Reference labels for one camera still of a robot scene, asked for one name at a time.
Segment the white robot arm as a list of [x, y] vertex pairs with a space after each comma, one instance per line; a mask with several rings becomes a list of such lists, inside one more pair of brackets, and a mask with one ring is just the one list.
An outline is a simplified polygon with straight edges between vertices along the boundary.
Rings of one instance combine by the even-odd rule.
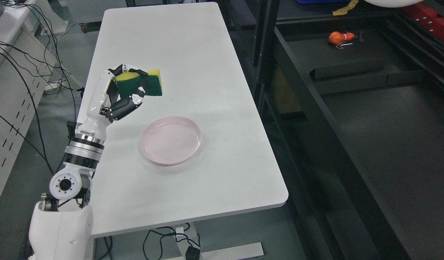
[[29, 230], [30, 260], [86, 260], [92, 252], [92, 177], [104, 140], [76, 134], [65, 149], [64, 167], [35, 205]]

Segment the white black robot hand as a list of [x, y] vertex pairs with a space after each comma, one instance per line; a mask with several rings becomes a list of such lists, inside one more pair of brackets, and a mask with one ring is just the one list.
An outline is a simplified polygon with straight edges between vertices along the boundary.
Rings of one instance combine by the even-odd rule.
[[120, 98], [116, 76], [123, 72], [135, 72], [142, 76], [148, 76], [147, 72], [125, 64], [121, 64], [115, 69], [105, 70], [94, 88], [90, 102], [88, 102], [86, 120], [76, 129], [76, 138], [103, 144], [107, 137], [106, 128], [141, 105], [145, 96], [145, 90], [142, 87], [139, 87], [131, 96]]

